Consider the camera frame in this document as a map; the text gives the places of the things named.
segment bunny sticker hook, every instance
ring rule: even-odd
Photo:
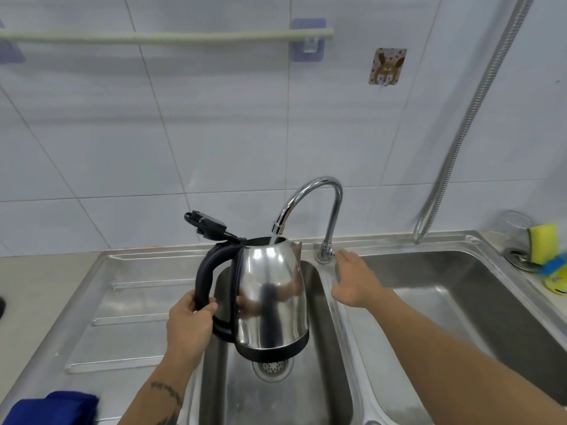
[[[400,79],[406,53],[407,49],[377,49],[368,83],[383,86],[395,85]]]

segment countertop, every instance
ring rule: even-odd
[[[483,233],[496,248],[497,236]],[[99,252],[0,258],[0,401],[30,361]],[[567,318],[567,296],[549,292],[538,275],[526,278]]]

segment yellow sponge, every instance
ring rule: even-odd
[[[528,228],[529,260],[543,265],[559,254],[557,224],[543,224]]]

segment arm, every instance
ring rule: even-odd
[[[436,425],[567,423],[567,412],[540,389],[382,287],[361,257],[340,250],[336,258],[333,298],[374,316]]]
[[[186,293],[170,310],[167,350],[140,388],[118,425],[175,425],[191,374],[201,362],[213,329],[216,303],[194,313],[195,292]]]

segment stainless steel sink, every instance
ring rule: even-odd
[[[567,405],[567,352],[478,258],[431,251],[364,260],[406,303]],[[356,309],[348,316],[384,412],[400,425],[433,424],[372,316]]]
[[[567,320],[478,233],[437,233],[419,246],[410,235],[334,243],[361,255],[409,304],[567,405]],[[21,398],[70,389],[99,395],[99,424],[115,425],[165,352],[167,312],[193,287],[209,247],[103,252],[0,405],[0,423]],[[431,424],[376,322],[332,299],[336,268],[316,262],[317,247],[303,242],[307,347],[288,363],[253,364],[212,337],[180,425]]]
[[[199,424],[351,423],[351,391],[321,279],[307,262],[301,270],[311,323],[307,347],[289,361],[258,364],[213,337],[203,358],[200,392],[195,392]],[[223,319],[228,319],[228,271],[221,272],[215,290]]]

